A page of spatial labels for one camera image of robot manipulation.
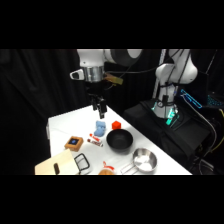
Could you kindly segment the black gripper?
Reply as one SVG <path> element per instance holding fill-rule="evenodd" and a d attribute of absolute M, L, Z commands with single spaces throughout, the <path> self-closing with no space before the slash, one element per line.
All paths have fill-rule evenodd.
<path fill-rule="evenodd" d="M 103 98 L 103 83 L 102 82 L 87 82 L 86 90 L 89 98 L 92 100 L 93 110 L 99 110 L 100 119 L 105 117 L 107 112 L 106 100 Z"/>

